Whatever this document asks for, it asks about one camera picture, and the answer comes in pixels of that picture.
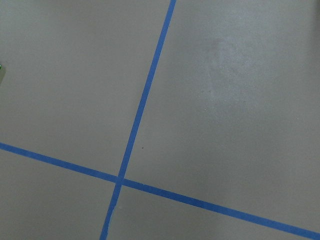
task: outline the blue tape strip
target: blue tape strip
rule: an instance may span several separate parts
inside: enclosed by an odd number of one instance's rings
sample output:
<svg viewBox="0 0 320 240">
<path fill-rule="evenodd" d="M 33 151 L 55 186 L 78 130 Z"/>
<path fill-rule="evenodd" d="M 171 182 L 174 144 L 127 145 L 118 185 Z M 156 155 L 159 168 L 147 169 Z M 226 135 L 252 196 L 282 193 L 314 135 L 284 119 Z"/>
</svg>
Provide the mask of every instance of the blue tape strip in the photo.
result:
<svg viewBox="0 0 320 240">
<path fill-rule="evenodd" d="M 227 215 L 236 219 L 241 219 L 254 224 L 262 225 L 268 228 L 280 230 L 286 233 L 298 235 L 308 239 L 320 240 L 320 233 L 288 225 L 278 221 L 273 221 L 260 216 L 255 216 L 242 211 L 234 210 L 228 207 L 216 205 L 210 202 L 201 201 L 192 197 L 177 194 L 171 191 L 163 190 L 154 186 L 145 185 L 136 181 L 124 179 L 123 185 L 129 188 L 137 189 L 146 193 L 158 195 L 167 199 L 175 200 L 184 204 L 192 205 L 201 209 L 206 209 L 219 214 Z"/>
<path fill-rule="evenodd" d="M 107 180 L 115 183 L 117 181 L 117 177 L 108 173 L 104 173 L 102 171 L 93 170 L 91 168 L 87 168 L 84 166 L 80 166 L 77 164 L 73 164 L 71 162 L 62 161 L 53 157 L 41 155 L 32 151 L 28 151 L 19 147 L 7 145 L 0 142 L 0 149 L 5 150 L 10 153 L 18 154 L 27 158 L 35 159 L 47 164 L 52 164 L 64 169 L 69 169 L 78 173 L 86 174 L 98 179 Z"/>
<path fill-rule="evenodd" d="M 83 167 L 83 166 L 79 166 L 67 161 L 62 161 L 53 157 L 49 157 L 49 156 L 45 156 L 45 155 L 41 155 L 32 151 L 28 151 L 22 148 L 18 148 L 15 146 L 11 146 L 11 145 L 7 145 L 4 143 L 0 142 L 0 149 L 8 151 L 10 153 L 14 153 L 17 155 L 21 155 L 27 158 L 31 158 L 34 160 L 38 160 L 41 162 L 45 162 L 48 164 L 52 164 L 58 167 L 62 167 L 65 169 L 69 169 L 78 173 L 82 173 L 85 175 L 89 175 L 95 178 L 99 178 L 99 179 L 103 179 L 106 181 L 110 181 L 115 183 L 117 181 L 117 176 L 111 175 L 111 174 L 107 174 L 101 171 L 97 171 L 97 170 L 93 170 L 87 167 Z M 205 210 L 209 210 L 212 212 L 216 212 L 216 213 L 220 213 L 223 215 L 227 215 L 236 219 L 241 219 L 244 221 L 248 221 L 254 224 L 258 224 L 258 225 L 262 225 L 268 228 L 272 228 L 272 229 L 276 229 L 279 231 L 283 231 L 286 233 L 290 233 L 290 234 L 294 234 L 297 236 L 301 236 L 304 238 L 308 238 L 308 239 L 313 239 L 313 240 L 320 240 L 320 233 L 318 232 L 314 232 L 314 231 L 310 231 L 310 230 L 306 230 L 300 227 L 296 227 L 296 226 L 292 226 L 292 225 L 288 225 L 285 223 L 281 223 L 278 221 L 273 221 L 267 218 L 263 218 L 263 217 L 259 217 L 259 216 L 255 216 L 252 214 L 248 214 L 245 212 L 241 212 L 238 210 L 234 210 L 231 208 L 227 208 L 224 206 L 220 206 L 220 205 L 216 205 L 210 202 L 206 202 L 206 201 L 202 201 L 196 198 L 192 198 L 192 197 L 188 197 L 188 196 L 184 196 L 178 193 L 174 193 L 171 191 L 167 191 L 161 188 L 157 188 L 154 186 L 150 186 L 150 185 L 146 185 L 146 184 L 142 184 L 136 181 L 132 181 L 132 180 L 128 180 L 128 179 L 123 179 L 122 181 L 122 185 L 127 186 L 129 188 L 132 189 L 136 189 L 136 190 L 140 190 L 146 193 L 150 193 L 153 195 L 157 195 L 160 197 L 164 197 L 167 199 L 171 199 L 177 202 L 181 202 L 184 204 L 188 204 L 191 206 L 195 206 L 201 209 L 205 209 Z"/>
<path fill-rule="evenodd" d="M 110 204 L 109 204 L 109 207 L 108 207 L 108 211 L 107 211 L 107 214 L 106 214 L 106 217 L 105 217 L 105 220 L 104 220 L 104 224 L 103 224 L 102 231 L 101 231 L 101 234 L 100 234 L 100 240 L 105 240 L 107 238 L 107 236 L 108 236 L 108 229 L 109 229 L 109 224 L 110 224 L 110 221 L 111 221 L 111 217 L 112 217 L 112 214 L 114 212 L 115 206 L 117 205 L 117 202 L 118 202 L 118 198 L 119 198 L 119 194 L 120 194 L 120 191 L 121 191 L 122 183 L 123 183 L 123 180 L 125 178 L 125 174 L 126 174 L 126 171 L 127 171 L 127 168 L 128 168 L 131 152 L 132 152 L 132 149 L 134 147 L 134 143 L 135 143 L 135 140 L 136 140 L 138 128 L 139 128 L 139 125 L 140 125 L 140 122 L 141 122 L 142 115 L 144 113 L 144 109 L 145 109 L 145 106 L 146 106 L 146 102 L 147 102 L 147 98 L 148 98 L 149 91 L 150 91 L 150 88 L 151 88 L 151 84 L 152 84 L 152 81 L 153 81 L 154 76 L 155 76 L 155 72 L 156 72 L 156 69 L 157 69 L 158 62 L 159 62 L 160 54 L 161 54 L 161 51 L 162 51 L 162 48 L 163 48 L 163 45 L 164 45 L 164 42 L 165 42 L 165 38 L 166 38 L 166 35 L 167 35 L 167 32 L 168 32 L 170 20 L 171 20 L 171 17 L 173 15 L 173 12 L 174 12 L 174 9 L 175 9 L 175 4 L 176 4 L 176 0 L 171 0 L 170 1 L 169 7 L 168 7 L 168 10 L 167 10 L 165 19 L 164 19 L 162 30 L 161 30 L 161 33 L 160 33 L 160 36 L 159 36 L 159 39 L 158 39 L 158 43 L 157 43 L 156 48 L 155 48 L 154 55 L 153 55 L 152 63 L 151 63 L 151 66 L 150 66 L 150 70 L 149 70 L 148 76 L 146 78 L 146 82 L 145 82 L 145 85 L 144 85 L 144 89 L 143 89 L 143 92 L 142 92 L 140 103 L 139 103 L 138 109 L 136 111 L 136 115 L 135 115 L 135 118 L 134 118 L 134 122 L 133 122 L 133 125 L 132 125 L 130 136 L 129 136 L 129 139 L 128 139 L 128 143 L 127 143 L 126 148 L 125 148 L 125 152 L 124 152 L 124 155 L 123 155 L 121 167 L 120 167 L 119 174 L 118 174 L 118 179 L 117 179 L 117 182 L 115 183 L 115 187 L 114 187 L 114 190 L 113 190 L 113 193 L 112 193 L 111 201 L 110 201 Z"/>
</svg>

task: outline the gray floor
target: gray floor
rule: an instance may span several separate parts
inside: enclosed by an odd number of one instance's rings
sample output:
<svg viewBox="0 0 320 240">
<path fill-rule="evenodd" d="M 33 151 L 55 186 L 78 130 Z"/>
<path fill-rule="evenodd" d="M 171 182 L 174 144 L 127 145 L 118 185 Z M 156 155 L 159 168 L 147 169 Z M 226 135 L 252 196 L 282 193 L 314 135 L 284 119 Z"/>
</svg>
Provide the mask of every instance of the gray floor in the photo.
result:
<svg viewBox="0 0 320 240">
<path fill-rule="evenodd" d="M 0 0 L 0 143 L 117 176 L 169 0 Z M 126 179 L 320 232 L 320 1 L 178 0 Z M 115 184 L 0 150 L 0 239 L 99 239 Z M 122 187 L 108 240 L 298 240 Z"/>
</svg>

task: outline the gray surface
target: gray surface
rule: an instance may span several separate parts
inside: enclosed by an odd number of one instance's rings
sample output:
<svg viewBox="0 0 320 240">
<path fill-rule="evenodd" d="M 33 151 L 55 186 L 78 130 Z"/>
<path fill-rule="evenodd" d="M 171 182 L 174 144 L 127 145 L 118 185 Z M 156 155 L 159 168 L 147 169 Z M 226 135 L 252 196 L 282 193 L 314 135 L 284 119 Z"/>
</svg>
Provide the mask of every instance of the gray surface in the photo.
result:
<svg viewBox="0 0 320 240">
<path fill-rule="evenodd" d="M 123 187 L 109 240 L 303 240 L 304 237 Z"/>
<path fill-rule="evenodd" d="M 126 178 L 320 231 L 316 1 L 178 1 Z"/>
<path fill-rule="evenodd" d="M 0 150 L 0 239 L 99 239 L 114 184 Z"/>
<path fill-rule="evenodd" d="M 0 142 L 117 175 L 168 4 L 1 0 Z"/>
</svg>

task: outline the blue line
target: blue line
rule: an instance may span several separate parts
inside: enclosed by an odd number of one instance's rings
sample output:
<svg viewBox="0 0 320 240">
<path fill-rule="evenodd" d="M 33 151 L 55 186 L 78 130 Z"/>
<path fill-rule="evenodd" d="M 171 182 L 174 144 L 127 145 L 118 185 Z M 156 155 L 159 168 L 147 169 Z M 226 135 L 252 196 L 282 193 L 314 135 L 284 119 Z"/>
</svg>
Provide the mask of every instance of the blue line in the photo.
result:
<svg viewBox="0 0 320 240">
<path fill-rule="evenodd" d="M 254 224 L 262 225 L 268 228 L 280 230 L 286 233 L 298 235 L 308 239 L 320 240 L 320 233 L 306 230 L 300 227 L 288 225 L 278 221 L 273 221 L 260 216 L 255 216 L 242 211 L 234 210 L 225 206 L 216 205 L 210 202 L 201 201 L 189 196 L 184 196 L 171 191 L 163 190 L 154 186 L 145 185 L 136 181 L 124 179 L 123 185 L 129 188 L 137 189 L 146 193 L 154 194 L 160 197 L 178 201 L 184 204 L 192 205 L 201 209 L 206 209 L 219 214 L 227 215 L 236 219 L 241 219 Z"/>
<path fill-rule="evenodd" d="M 105 172 L 101 172 L 101 171 L 97 171 L 97 170 L 93 170 L 91 168 L 87 168 L 87 167 L 83 167 L 83 166 L 79 166 L 67 161 L 62 161 L 53 157 L 49 157 L 49 156 L 45 156 L 45 155 L 41 155 L 32 151 L 28 151 L 19 147 L 15 147 L 15 146 L 11 146 L 11 145 L 7 145 L 4 143 L 0 142 L 0 149 L 13 153 L 13 154 L 17 154 L 17 155 L 21 155 L 27 158 L 31 158 L 34 160 L 38 160 L 44 163 L 48 163 L 48 164 L 52 164 L 58 167 L 62 167 L 65 169 L 69 169 L 78 173 L 82 173 L 85 175 L 89 175 L 98 179 L 102 179 L 102 180 L 106 180 L 106 181 L 110 181 L 113 183 L 116 183 L 117 181 L 117 177 Z M 262 225 L 268 228 L 272 228 L 272 229 L 276 229 L 282 232 L 286 232 L 286 233 L 290 233 L 290 234 L 294 234 L 297 236 L 301 236 L 304 238 L 308 238 L 308 239 L 313 239 L 313 240 L 320 240 L 320 233 L 318 232 L 314 232 L 314 231 L 310 231 L 310 230 L 306 230 L 300 227 L 296 227 L 296 226 L 292 226 L 292 225 L 288 225 L 285 223 L 281 223 L 278 221 L 273 221 L 267 218 L 263 218 L 260 216 L 255 216 L 252 214 L 248 214 L 245 212 L 241 212 L 238 210 L 234 210 L 225 206 L 220 206 L 220 205 L 216 205 L 207 201 L 202 201 L 196 198 L 192 198 L 189 196 L 185 196 L 185 195 L 181 195 L 178 193 L 174 193 L 171 191 L 167 191 L 161 188 L 157 188 L 154 186 L 150 186 L 150 185 L 146 185 L 146 184 L 142 184 L 136 181 L 132 181 L 129 179 L 123 179 L 122 184 L 124 186 L 127 186 L 129 188 L 132 189 L 136 189 L 136 190 L 140 190 L 146 193 L 150 193 L 153 195 L 157 195 L 160 197 L 164 197 L 167 199 L 171 199 L 177 202 L 181 202 L 184 204 L 188 204 L 191 206 L 195 206 L 201 209 L 205 209 L 205 210 L 209 210 L 212 212 L 216 212 L 216 213 L 220 213 L 223 215 L 227 215 L 236 219 L 240 219 L 240 220 L 244 220 L 247 222 L 251 222 L 257 225 Z"/>
<path fill-rule="evenodd" d="M 145 85 L 144 85 L 144 89 L 143 89 L 143 92 L 142 92 L 140 103 L 139 103 L 138 109 L 136 111 L 136 115 L 135 115 L 134 122 L 133 122 L 133 125 L 132 125 L 131 133 L 130 133 L 130 136 L 129 136 L 129 139 L 128 139 L 128 143 L 127 143 L 126 148 L 125 148 L 125 152 L 124 152 L 124 155 L 123 155 L 121 167 L 120 167 L 119 174 L 118 174 L 118 179 L 117 179 L 117 181 L 115 183 L 115 187 L 114 187 L 113 194 L 112 194 L 112 197 L 111 197 L 111 200 L 110 200 L 109 208 L 108 208 L 108 211 L 107 211 L 107 214 L 106 214 L 106 217 L 105 217 L 105 220 L 104 220 L 104 224 L 103 224 L 103 227 L 102 227 L 100 240 L 105 240 L 107 238 L 107 236 L 108 236 L 108 229 L 109 229 L 109 224 L 110 224 L 110 221 L 111 221 L 111 217 L 112 217 L 112 214 L 114 212 L 115 206 L 116 206 L 116 204 L 118 202 L 118 198 L 119 198 L 119 194 L 120 194 L 121 187 L 122 187 L 122 184 L 123 184 L 123 180 L 125 178 L 125 174 L 126 174 L 127 167 L 128 167 L 128 164 L 129 164 L 131 152 L 132 152 L 132 149 L 134 147 L 134 143 L 135 143 L 135 139 L 136 139 L 136 136 L 137 136 L 138 128 L 139 128 L 139 125 L 140 125 L 140 122 L 141 122 L 141 118 L 142 118 L 142 115 L 144 113 L 144 109 L 145 109 L 145 106 L 146 106 L 148 94 L 149 94 L 149 91 L 150 91 L 150 88 L 151 88 L 152 81 L 153 81 L 154 76 L 155 76 L 155 72 L 156 72 L 156 69 L 157 69 L 157 65 L 158 65 L 158 61 L 159 61 L 159 58 L 160 58 L 160 54 L 161 54 L 161 51 L 162 51 L 162 48 L 163 48 L 163 45 L 164 45 L 164 42 L 165 42 L 165 38 L 166 38 L 166 35 L 167 35 L 167 32 L 168 32 L 170 20 L 171 20 L 171 17 L 173 15 L 173 12 L 174 12 L 174 9 L 175 9 L 175 4 L 176 4 L 176 0 L 170 0 L 170 4 L 169 4 L 169 7 L 168 7 L 166 16 L 165 16 L 165 20 L 164 20 L 164 23 L 163 23 L 163 26 L 162 26 L 162 30 L 161 30 L 159 39 L 158 39 L 158 43 L 157 43 L 157 46 L 156 46 L 156 49 L 155 49 L 155 52 L 154 52 L 154 55 L 153 55 L 152 63 L 151 63 L 151 66 L 150 66 L 150 70 L 149 70 L 148 76 L 146 78 L 146 82 L 145 82 Z"/>
<path fill-rule="evenodd" d="M 18 154 L 27 158 L 31 158 L 31 159 L 35 159 L 47 164 L 52 164 L 64 169 L 69 169 L 78 173 L 82 173 L 85 175 L 89 175 L 98 179 L 103 179 L 103 180 L 107 180 L 110 182 L 115 183 L 117 181 L 117 177 L 108 173 L 104 173 L 102 171 L 97 171 L 97 170 L 93 170 L 91 168 L 87 168 L 84 166 L 80 166 L 77 164 L 73 164 L 71 162 L 67 162 L 67 161 L 62 161 L 53 157 L 49 157 L 49 156 L 45 156 L 45 155 L 41 155 L 39 153 L 35 153 L 32 151 L 28 151 L 19 147 L 15 147 L 15 146 L 11 146 L 11 145 L 7 145 L 4 143 L 0 142 L 0 149 L 5 150 L 7 152 L 10 153 L 14 153 L 14 154 Z"/>
</svg>

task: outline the blue tape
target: blue tape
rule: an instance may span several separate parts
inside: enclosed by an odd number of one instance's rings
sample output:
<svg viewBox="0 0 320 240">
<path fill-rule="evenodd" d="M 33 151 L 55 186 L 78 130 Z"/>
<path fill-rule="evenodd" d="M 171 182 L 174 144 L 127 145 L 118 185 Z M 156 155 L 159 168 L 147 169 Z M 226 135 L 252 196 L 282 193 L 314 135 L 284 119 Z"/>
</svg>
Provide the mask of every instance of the blue tape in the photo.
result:
<svg viewBox="0 0 320 240">
<path fill-rule="evenodd" d="M 7 145 L 4 143 L 0 142 L 0 149 L 13 153 L 13 154 L 17 154 L 17 155 L 21 155 L 27 158 L 31 158 L 34 160 L 38 160 L 44 163 L 48 163 L 48 164 L 52 164 L 61 168 L 65 168 L 65 169 L 69 169 L 78 173 L 82 173 L 85 175 L 89 175 L 98 179 L 103 179 L 106 181 L 110 181 L 113 183 L 116 183 L 117 181 L 117 176 L 105 173 L 105 172 L 101 172 L 101 171 L 97 171 L 97 170 L 93 170 L 87 167 L 83 167 L 83 166 L 79 166 L 67 161 L 62 161 L 53 157 L 49 157 L 49 156 L 45 156 L 45 155 L 41 155 L 32 151 L 28 151 L 22 148 L 18 148 L 15 146 L 11 146 L 11 145 Z M 228 207 L 224 207 L 224 206 L 220 206 L 220 205 L 216 205 L 210 202 L 206 202 L 206 201 L 202 201 L 196 198 L 192 198 L 189 196 L 185 196 L 185 195 L 181 195 L 178 193 L 174 193 L 171 191 L 167 191 L 161 188 L 157 188 L 154 186 L 150 186 L 150 185 L 146 185 L 146 184 L 142 184 L 136 181 L 132 181 L 129 179 L 123 179 L 122 180 L 122 185 L 132 188 L 132 189 L 136 189 L 136 190 L 140 190 L 149 194 L 153 194 L 153 195 L 157 195 L 160 197 L 164 197 L 167 199 L 171 199 L 177 202 L 181 202 L 184 204 L 188 204 L 191 206 L 195 206 L 201 209 L 205 209 L 205 210 L 209 210 L 212 212 L 216 212 L 216 213 L 220 213 L 223 215 L 227 215 L 236 219 L 240 219 L 240 220 L 244 220 L 247 222 L 251 222 L 254 224 L 258 224 L 258 225 L 262 225 L 268 228 L 272 228 L 272 229 L 276 229 L 282 232 L 286 232 L 286 233 L 290 233 L 290 234 L 294 234 L 297 236 L 301 236 L 304 238 L 308 238 L 308 239 L 313 239 L 313 240 L 320 240 L 320 233 L 318 232 L 314 232 L 314 231 L 310 231 L 310 230 L 306 230 L 300 227 L 296 227 L 296 226 L 292 226 L 292 225 L 288 225 L 285 223 L 281 223 L 278 221 L 273 221 L 267 218 L 263 218 L 260 216 L 255 216 L 252 214 L 248 214 L 242 211 L 238 211 L 238 210 L 234 210 Z"/>
<path fill-rule="evenodd" d="M 152 63 L 151 63 L 151 66 L 150 66 L 150 70 L 149 70 L 148 76 L 146 78 L 146 82 L 145 82 L 145 85 L 144 85 L 144 89 L 143 89 L 143 92 L 142 92 L 140 103 L 139 103 L 138 109 L 136 111 L 136 115 L 135 115 L 135 118 L 134 118 L 134 122 L 133 122 L 133 125 L 132 125 L 130 136 L 129 136 L 129 139 L 128 139 L 128 143 L 127 143 L 126 148 L 125 148 L 125 152 L 124 152 L 124 155 L 123 155 L 121 167 L 120 167 L 119 174 L 118 174 L 118 179 L 117 179 L 117 181 L 115 183 L 115 187 L 114 187 L 114 190 L 113 190 L 113 193 L 112 193 L 111 201 L 110 201 L 110 204 L 109 204 L 109 207 L 108 207 L 108 211 L 107 211 L 107 214 L 106 214 L 106 217 L 105 217 L 105 220 L 104 220 L 104 224 L 103 224 L 102 231 L 101 231 L 101 234 L 100 234 L 100 240 L 105 240 L 107 238 L 107 236 L 108 236 L 108 229 L 109 229 L 109 224 L 110 224 L 110 221 L 111 221 L 111 217 L 112 217 L 112 214 L 114 212 L 115 206 L 117 205 L 117 202 L 118 202 L 118 198 L 119 198 L 119 194 L 120 194 L 120 191 L 121 191 L 122 183 L 123 183 L 123 180 L 125 178 L 125 174 L 126 174 L 126 171 L 127 171 L 127 168 L 128 168 L 131 152 L 132 152 L 132 149 L 134 147 L 134 143 L 135 143 L 135 140 L 136 140 L 138 128 L 139 128 L 139 125 L 140 125 L 140 122 L 141 122 L 142 115 L 144 113 L 144 109 L 145 109 L 145 106 L 146 106 L 146 102 L 147 102 L 147 98 L 148 98 L 149 91 L 150 91 L 150 88 L 151 88 L 151 84 L 152 84 L 152 81 L 153 81 L 154 76 L 155 76 L 155 72 L 156 72 L 156 69 L 157 69 L 158 62 L 159 62 L 160 54 L 161 54 L 161 51 L 162 51 L 162 48 L 163 48 L 163 45 L 164 45 L 164 42 L 165 42 L 165 38 L 166 38 L 166 35 L 167 35 L 167 32 L 168 32 L 170 20 L 171 20 L 171 17 L 173 15 L 173 12 L 174 12 L 174 9 L 175 9 L 175 4 L 176 4 L 176 0 L 171 0 L 170 1 L 169 7 L 168 7 L 168 10 L 167 10 L 165 19 L 164 19 L 162 30 L 161 30 L 161 33 L 160 33 L 160 36 L 159 36 L 159 39 L 158 39 L 158 43 L 157 43 L 156 48 L 155 48 L 154 55 L 153 55 Z"/>
<path fill-rule="evenodd" d="M 15 147 L 15 146 L 11 146 L 11 145 L 7 145 L 4 143 L 0 142 L 0 149 L 5 150 L 7 152 L 13 153 L 13 154 L 18 154 L 27 158 L 31 158 L 34 160 L 38 160 L 47 164 L 52 164 L 64 169 L 69 169 L 78 173 L 82 173 L 85 175 L 89 175 L 98 179 L 103 179 L 106 181 L 110 181 L 115 183 L 117 181 L 117 177 L 102 171 L 97 171 L 97 170 L 93 170 L 91 168 L 87 168 L 84 166 L 80 166 L 77 164 L 73 164 L 71 162 L 67 162 L 67 161 L 62 161 L 53 157 L 49 157 L 49 156 L 45 156 L 45 155 L 41 155 L 39 153 L 35 153 L 32 151 L 28 151 L 19 147 Z"/>
<path fill-rule="evenodd" d="M 154 194 L 160 197 L 178 201 L 184 204 L 192 205 L 201 209 L 206 209 L 219 214 L 227 215 L 236 219 L 241 219 L 254 224 L 262 225 L 268 228 L 280 230 L 286 233 L 298 235 L 308 239 L 320 240 L 320 233 L 306 230 L 300 227 L 288 225 L 278 221 L 273 221 L 260 216 L 255 216 L 242 211 L 234 210 L 225 206 L 216 205 L 210 202 L 201 201 L 192 197 L 184 196 L 171 191 L 163 190 L 154 186 L 145 185 L 136 181 L 124 179 L 123 185 L 129 188 L 140 190 L 146 193 Z"/>
</svg>

